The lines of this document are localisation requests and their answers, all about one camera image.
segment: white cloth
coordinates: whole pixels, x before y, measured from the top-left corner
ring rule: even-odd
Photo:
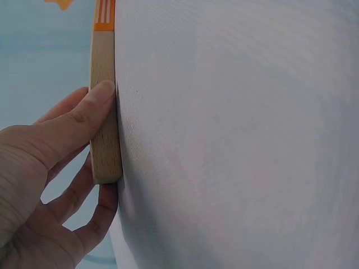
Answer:
[[[117,1],[124,268],[359,268],[358,14]]]

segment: orange object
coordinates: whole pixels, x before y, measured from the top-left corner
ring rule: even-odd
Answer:
[[[73,0],[45,0],[47,3],[56,3],[61,8],[61,10],[66,10]]]
[[[96,0],[94,31],[114,31],[115,0]]]

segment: hand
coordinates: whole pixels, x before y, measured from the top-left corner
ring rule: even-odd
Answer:
[[[46,185],[89,143],[109,112],[114,84],[80,88],[31,126],[0,131],[0,268],[75,268],[98,245],[117,211],[116,184],[101,185],[90,222],[62,224],[93,188],[90,157],[61,196],[43,204]]]

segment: wooden handle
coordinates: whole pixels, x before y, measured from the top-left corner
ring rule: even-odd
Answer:
[[[93,32],[90,90],[103,80],[115,82],[112,31]],[[95,184],[113,183],[122,176],[116,98],[100,131],[90,141],[90,151]]]

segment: wooden utensil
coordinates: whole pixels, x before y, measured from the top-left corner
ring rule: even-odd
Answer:
[[[91,90],[103,80],[115,82],[114,71],[115,0],[96,0],[91,43]],[[98,134],[90,141],[95,184],[116,182],[122,176],[116,98]]]

